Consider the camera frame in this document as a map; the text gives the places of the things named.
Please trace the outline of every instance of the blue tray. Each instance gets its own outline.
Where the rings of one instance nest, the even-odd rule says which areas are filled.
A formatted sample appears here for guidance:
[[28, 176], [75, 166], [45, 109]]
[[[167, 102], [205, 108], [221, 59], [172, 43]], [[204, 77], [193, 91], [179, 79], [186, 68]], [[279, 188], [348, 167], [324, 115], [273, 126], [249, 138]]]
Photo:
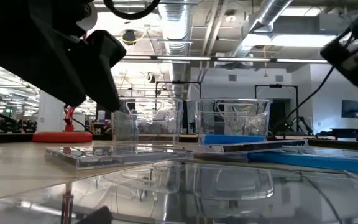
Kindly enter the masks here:
[[265, 136], [232, 136], [223, 134], [206, 134], [201, 144], [237, 144], [246, 142], [262, 142]]
[[318, 149], [312, 152], [252, 152], [248, 153], [247, 158], [251, 162], [273, 162], [358, 173], [358, 151]]

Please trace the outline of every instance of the black stand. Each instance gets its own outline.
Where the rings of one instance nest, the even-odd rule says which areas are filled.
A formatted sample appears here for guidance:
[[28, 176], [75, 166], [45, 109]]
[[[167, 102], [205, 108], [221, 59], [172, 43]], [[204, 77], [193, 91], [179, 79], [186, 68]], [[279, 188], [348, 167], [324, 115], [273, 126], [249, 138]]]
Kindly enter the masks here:
[[200, 87], [200, 99], [201, 99], [201, 82], [188, 82], [188, 81], [156, 81], [155, 82], [155, 97], [158, 97], [158, 84], [160, 83], [172, 83], [172, 85], [185, 85], [185, 84], [192, 84], [196, 83]]
[[[255, 85], [254, 91], [255, 91], [255, 99], [257, 99], [257, 89], [260, 86], [266, 86], [269, 88], [294, 88], [295, 89], [295, 103], [296, 103], [296, 117], [299, 118], [299, 99], [298, 99], [298, 86], [295, 85], [281, 85], [281, 84], [270, 84], [270, 85]], [[296, 131], [299, 131], [299, 119], [296, 120]]]

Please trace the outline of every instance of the wooden table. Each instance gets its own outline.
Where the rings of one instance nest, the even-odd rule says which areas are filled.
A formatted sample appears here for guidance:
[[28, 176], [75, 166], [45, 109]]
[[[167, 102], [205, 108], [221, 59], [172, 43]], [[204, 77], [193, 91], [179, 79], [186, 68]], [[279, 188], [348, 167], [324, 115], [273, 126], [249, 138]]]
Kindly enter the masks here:
[[79, 144], [17, 142], [0, 144], [0, 198], [134, 166], [77, 171], [44, 158], [46, 147], [108, 146], [111, 141]]

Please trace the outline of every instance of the glass tabletop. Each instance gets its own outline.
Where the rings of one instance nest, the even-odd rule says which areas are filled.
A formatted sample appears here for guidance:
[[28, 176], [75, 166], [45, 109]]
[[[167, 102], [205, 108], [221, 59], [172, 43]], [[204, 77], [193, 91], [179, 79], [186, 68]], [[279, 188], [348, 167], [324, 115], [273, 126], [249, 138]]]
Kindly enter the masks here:
[[0, 199], [0, 223], [358, 223], [358, 176], [164, 161]]

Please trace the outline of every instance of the black cable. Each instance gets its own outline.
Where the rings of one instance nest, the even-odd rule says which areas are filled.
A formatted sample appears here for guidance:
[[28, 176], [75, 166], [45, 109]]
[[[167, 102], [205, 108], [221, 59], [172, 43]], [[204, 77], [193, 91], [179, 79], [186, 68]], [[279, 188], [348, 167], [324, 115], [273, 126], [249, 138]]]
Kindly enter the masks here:
[[318, 6], [311, 6], [304, 14], [303, 14], [303, 16], [305, 16], [308, 12], [310, 12], [312, 9], [314, 9], [314, 8], [318, 8], [318, 9], [320, 9], [320, 12], [321, 13], [323, 13], [324, 11], [320, 8], [320, 7], [318, 7]]
[[73, 121], [77, 122], [77, 123], [80, 124], [82, 127], [84, 127], [84, 130], [85, 130], [85, 131], [87, 131], [87, 132], [89, 132], [89, 133], [91, 133], [91, 134], [93, 135], [93, 133], [92, 133], [89, 129], [87, 129], [83, 123], [77, 121], [77, 120], [74, 119], [74, 118], [72, 118], [72, 119], [73, 119]]
[[291, 113], [285, 118], [283, 119], [281, 122], [277, 123], [274, 127], [273, 130], [275, 130], [277, 128], [278, 125], [282, 124], [284, 121], [288, 120], [290, 118], [290, 116], [297, 110], [299, 109], [300, 106], [304, 105], [304, 103], [306, 103], [310, 98], [312, 98], [320, 89], [321, 87], [323, 87], [323, 85], [326, 83], [328, 77], [332, 74], [334, 70], [334, 67], [332, 66], [331, 69], [328, 71], [327, 75], [325, 76], [324, 80], [321, 82], [320, 86], [314, 91], [312, 92], [308, 97], [306, 97], [306, 99], [304, 99], [294, 110], [291, 111]]
[[309, 178], [307, 178], [306, 176], [304, 176], [302, 174], [302, 172], [299, 172], [299, 175], [301, 175], [302, 178], [304, 178], [314, 189], [317, 190], [317, 192], [323, 197], [323, 199], [326, 201], [326, 203], [328, 204], [329, 208], [331, 209], [331, 211], [333, 212], [335, 218], [338, 220], [339, 224], [343, 224], [341, 217], [339, 216], [338, 212], [336, 211], [334, 205], [331, 203], [330, 199], [327, 197], [327, 195], [325, 195], [323, 193], [323, 191], [321, 191], [321, 189], [319, 187], [317, 187], [317, 185], [312, 182]]
[[160, 0], [153, 0], [152, 3], [147, 6], [143, 11], [137, 12], [137, 13], [133, 13], [133, 14], [129, 14], [126, 12], [121, 12], [119, 10], [117, 10], [114, 7], [114, 3], [112, 0], [103, 0], [104, 5], [106, 5], [106, 7], [108, 9], [110, 9], [110, 11], [112, 13], [114, 13], [114, 15], [120, 17], [121, 19], [127, 19], [127, 20], [136, 20], [136, 19], [141, 19], [147, 15], [149, 15], [160, 3]]
[[[349, 46], [349, 44], [352, 42], [353, 40], [353, 35], [351, 35], [349, 37], [349, 39], [347, 40], [345, 46]], [[290, 118], [290, 116], [299, 109], [299, 107], [301, 107], [304, 103], [306, 103], [312, 96], [314, 96], [320, 89], [321, 87], [323, 87], [323, 85], [326, 83], [328, 77], [332, 74], [334, 70], [334, 66], [331, 67], [331, 69], [328, 71], [327, 75], [325, 76], [324, 80], [321, 82], [320, 86], [311, 93], [311, 95], [309, 95], [308, 97], [306, 97], [306, 99], [304, 99], [294, 110], [291, 111], [291, 113], [283, 120], [281, 120], [280, 122], [278, 122], [274, 127], [273, 127], [273, 131], [275, 131], [275, 129], [277, 128], [278, 125], [282, 124], [283, 122], [285, 122], [286, 120], [288, 120]]]

